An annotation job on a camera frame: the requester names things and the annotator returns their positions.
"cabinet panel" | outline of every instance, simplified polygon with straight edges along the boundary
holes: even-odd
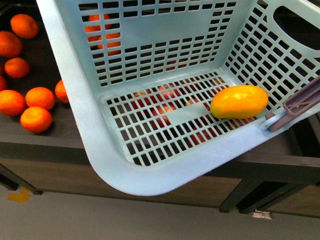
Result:
[[[0,159],[0,163],[41,191],[203,207],[218,207],[241,181],[201,176],[169,193],[141,197],[110,187],[88,165],[16,159]]]
[[[269,207],[274,213],[294,214],[320,218],[320,187],[310,185]]]

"floor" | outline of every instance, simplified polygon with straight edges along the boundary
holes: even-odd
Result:
[[[320,240],[320,219],[45,192],[8,200],[0,186],[1,240]]]

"yellow tape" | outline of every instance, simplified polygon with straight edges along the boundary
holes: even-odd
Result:
[[[9,201],[16,201],[18,203],[25,203],[29,201],[30,194],[28,194],[29,190],[26,188],[22,188],[20,193],[10,193],[8,196]]]

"plastic basket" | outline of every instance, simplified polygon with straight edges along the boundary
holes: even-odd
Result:
[[[280,118],[283,102],[320,75],[320,52],[274,19],[285,6],[319,28],[320,9],[306,0],[39,0],[38,6],[90,163],[125,193],[169,192],[320,110],[318,104],[276,132],[261,127],[267,110]],[[90,15],[99,19],[88,21]],[[99,27],[86,32],[87,26]],[[215,94],[244,84],[267,91],[267,110],[250,119],[214,118]]]

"plastic grid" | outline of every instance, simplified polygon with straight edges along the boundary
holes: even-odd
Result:
[[[93,26],[96,29],[86,34],[99,84],[106,87],[213,62],[236,4],[236,1],[212,3],[207,0],[128,0],[79,4],[85,27]],[[89,16],[94,15],[94,11],[100,8],[103,9],[104,14],[109,15],[110,19],[104,19],[104,16],[96,14],[99,15],[99,19],[89,21]],[[150,18],[169,13],[182,14],[196,11],[212,11],[209,28],[204,35],[151,42],[121,50],[123,19]],[[107,34],[119,34],[120,37],[107,39]],[[107,47],[110,43],[117,43],[117,46]],[[99,49],[98,46],[103,46],[106,50]]]
[[[214,95],[228,84],[216,72],[142,89],[106,101],[121,134],[127,159],[150,166],[241,127],[256,118],[218,119],[210,113]],[[203,105],[206,113],[180,124],[171,117]]]
[[[213,3],[207,0],[130,0],[79,4],[84,26],[98,28],[86,33],[96,80],[107,89],[106,86],[213,63],[216,57],[222,57],[219,48],[236,5],[236,1]],[[225,66],[242,83],[267,90],[270,96],[267,108],[274,110],[305,84],[306,81],[301,81],[302,77],[311,80],[319,74],[319,70],[316,72],[319,59],[302,59],[301,53],[268,30],[267,7],[265,2],[257,1],[226,58]],[[95,10],[99,10],[99,13],[101,9],[103,13],[108,13],[110,19],[99,15],[98,21],[88,21]],[[208,30],[202,35],[180,39],[169,37],[166,41],[123,48],[121,24],[124,19],[207,10],[212,12],[212,17]],[[114,33],[119,37],[105,37]],[[109,48],[109,43],[119,45]],[[110,51],[116,51],[116,54],[110,55]],[[106,100],[112,116],[107,117],[106,122],[114,122],[112,131],[117,136],[113,140],[122,148],[125,157],[137,165],[150,166],[256,119],[216,119],[210,114],[212,98],[226,87],[228,84],[222,75],[212,72],[113,97]],[[180,118],[179,124],[172,121],[175,113],[187,111],[193,104],[203,105],[206,114],[185,122]]]
[[[264,88],[267,109],[274,111],[320,75],[319,58],[305,58],[266,27],[268,4],[258,1],[234,44],[225,65],[243,83]]]

